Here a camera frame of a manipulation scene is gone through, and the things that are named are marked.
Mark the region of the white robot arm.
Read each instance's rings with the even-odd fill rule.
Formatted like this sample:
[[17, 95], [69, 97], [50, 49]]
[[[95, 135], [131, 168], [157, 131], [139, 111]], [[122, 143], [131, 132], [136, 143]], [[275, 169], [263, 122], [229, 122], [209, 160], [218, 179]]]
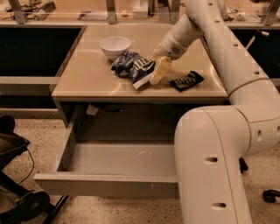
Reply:
[[174, 155], [184, 224], [253, 224], [239, 159], [280, 142], [280, 94], [221, 15], [221, 0], [185, 0], [185, 15], [156, 49], [156, 85], [172, 61], [204, 38], [229, 105], [178, 121]]

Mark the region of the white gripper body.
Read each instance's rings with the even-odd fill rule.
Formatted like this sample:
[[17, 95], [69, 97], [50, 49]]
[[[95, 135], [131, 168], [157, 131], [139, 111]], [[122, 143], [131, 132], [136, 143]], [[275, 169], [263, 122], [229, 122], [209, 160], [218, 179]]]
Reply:
[[183, 32], [169, 30], [159, 43], [160, 54], [171, 60], [179, 59], [187, 50], [187, 38], [188, 35]]

